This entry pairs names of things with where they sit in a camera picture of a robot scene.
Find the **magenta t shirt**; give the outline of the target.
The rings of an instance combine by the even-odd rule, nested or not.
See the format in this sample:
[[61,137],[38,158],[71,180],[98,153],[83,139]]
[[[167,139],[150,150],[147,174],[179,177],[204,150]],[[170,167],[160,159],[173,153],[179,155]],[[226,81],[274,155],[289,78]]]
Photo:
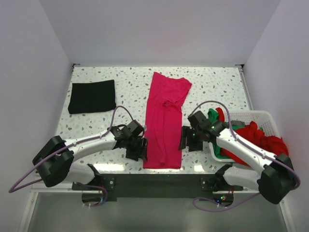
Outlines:
[[179,169],[182,151],[182,106],[192,83],[155,72],[146,105],[145,137],[148,139],[144,169]]

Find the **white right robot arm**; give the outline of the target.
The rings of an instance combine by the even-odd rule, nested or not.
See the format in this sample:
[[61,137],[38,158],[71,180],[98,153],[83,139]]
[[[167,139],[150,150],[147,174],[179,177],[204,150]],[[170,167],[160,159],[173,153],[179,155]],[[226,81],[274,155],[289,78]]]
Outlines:
[[300,186],[291,159],[276,155],[244,139],[232,129],[230,121],[211,122],[198,111],[188,117],[189,126],[182,126],[179,149],[201,151],[203,143],[216,144],[249,165],[248,169],[226,164],[206,179],[211,191],[240,186],[258,191],[267,201],[278,204],[290,191]]

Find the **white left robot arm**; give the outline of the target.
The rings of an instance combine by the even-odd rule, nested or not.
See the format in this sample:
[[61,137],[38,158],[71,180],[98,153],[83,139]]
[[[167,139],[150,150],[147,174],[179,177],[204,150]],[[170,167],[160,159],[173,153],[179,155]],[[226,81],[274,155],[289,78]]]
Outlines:
[[70,181],[96,189],[104,185],[102,175],[93,164],[79,163],[78,160],[100,151],[123,148],[127,159],[146,161],[148,139],[144,132],[144,127],[133,120],[128,125],[111,126],[93,136],[73,140],[54,136],[32,163],[48,188]]

